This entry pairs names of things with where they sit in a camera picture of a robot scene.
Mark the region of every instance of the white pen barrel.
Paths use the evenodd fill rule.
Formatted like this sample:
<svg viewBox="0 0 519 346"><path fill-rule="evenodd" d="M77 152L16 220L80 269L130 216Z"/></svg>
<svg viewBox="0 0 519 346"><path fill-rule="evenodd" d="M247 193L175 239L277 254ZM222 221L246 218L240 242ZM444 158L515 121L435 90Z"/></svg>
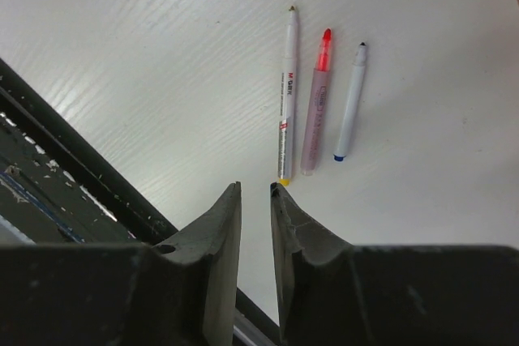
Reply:
<svg viewBox="0 0 519 346"><path fill-rule="evenodd" d="M344 117L342 119L341 133L337 141L337 147L333 153L336 160L346 157L350 147L351 133L353 132L355 116L357 115L358 99L362 90L362 81L366 66L354 66L350 80L350 89L346 99Z"/></svg>
<svg viewBox="0 0 519 346"><path fill-rule="evenodd" d="M279 156L277 176L280 179L292 177L292 158L294 154L294 98L295 98L295 58L283 58L281 76L281 109L279 121Z"/></svg>

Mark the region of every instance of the white pen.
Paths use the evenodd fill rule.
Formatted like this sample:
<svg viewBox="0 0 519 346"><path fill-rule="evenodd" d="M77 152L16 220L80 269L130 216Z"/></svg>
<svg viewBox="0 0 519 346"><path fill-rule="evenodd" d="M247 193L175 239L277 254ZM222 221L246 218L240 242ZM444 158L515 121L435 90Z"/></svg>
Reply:
<svg viewBox="0 0 519 346"><path fill-rule="evenodd" d="M277 176L283 186L292 177L292 156L294 154L294 98L295 72L298 57L298 16L295 7L289 9L286 30L283 70L281 73L281 108L279 121L279 152L277 155Z"/></svg>
<svg viewBox="0 0 519 346"><path fill-rule="evenodd" d="M337 140L337 147L333 153L335 161L343 161L348 154L350 146L351 133L354 129L355 117L357 115L358 98L362 90L362 82L364 80L364 71L366 70L366 44L360 44L357 55L354 60L354 68L350 79L350 89L346 98L346 107L344 117L342 119L341 133Z"/></svg>

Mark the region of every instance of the pink highlighter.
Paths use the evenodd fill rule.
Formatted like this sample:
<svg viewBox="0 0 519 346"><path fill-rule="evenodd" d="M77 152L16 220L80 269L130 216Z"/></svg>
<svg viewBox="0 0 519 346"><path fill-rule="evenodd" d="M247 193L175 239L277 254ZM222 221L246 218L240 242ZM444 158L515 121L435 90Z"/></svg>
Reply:
<svg viewBox="0 0 519 346"><path fill-rule="evenodd" d="M310 104L308 105L307 128L302 144L301 173L311 176L314 173L319 153L321 125L326 103L328 73L330 71L330 53L332 46L332 30L329 28L323 34L319 56L314 69L314 79L311 82Z"/></svg>

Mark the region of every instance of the wood grain texture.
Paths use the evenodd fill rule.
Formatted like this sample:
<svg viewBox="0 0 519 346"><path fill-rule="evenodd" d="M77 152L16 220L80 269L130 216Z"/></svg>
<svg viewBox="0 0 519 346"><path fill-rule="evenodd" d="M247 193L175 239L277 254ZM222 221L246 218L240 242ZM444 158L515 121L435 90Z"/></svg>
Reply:
<svg viewBox="0 0 519 346"><path fill-rule="evenodd" d="M320 166L290 184L299 205L354 244L519 243L516 0L0 0L0 57L177 227L241 181L238 285L276 318L268 186L293 3L297 166L319 39L335 39Z"/></svg>

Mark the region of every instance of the marker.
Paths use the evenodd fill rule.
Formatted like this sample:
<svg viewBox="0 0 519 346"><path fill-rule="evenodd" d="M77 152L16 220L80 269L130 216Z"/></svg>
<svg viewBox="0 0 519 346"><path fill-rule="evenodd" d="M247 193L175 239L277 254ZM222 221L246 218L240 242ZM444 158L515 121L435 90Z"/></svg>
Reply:
<svg viewBox="0 0 519 346"><path fill-rule="evenodd" d="M279 121L279 152L277 155L277 176L283 186L292 177L292 155L294 154L294 93L295 72L298 57L298 16L295 7L289 9L286 29L283 71L281 73L281 109Z"/></svg>
<svg viewBox="0 0 519 346"><path fill-rule="evenodd" d="M341 133L337 140L337 147L333 153L335 161L343 161L348 154L350 146L351 133L354 129L355 116L357 115L358 98L362 90L362 82L364 80L364 72L366 70L366 44L363 42L358 46L357 54L354 60L354 69L351 74L350 88L348 89L348 97L346 98L346 107L344 118L342 119Z"/></svg>
<svg viewBox="0 0 519 346"><path fill-rule="evenodd" d="M307 128L302 144L301 172L311 176L317 164L321 124L323 122L324 104L328 72L330 71L330 55L332 46L332 30L327 29L323 34L317 63L314 69L314 79L311 82L310 103L308 105Z"/></svg>

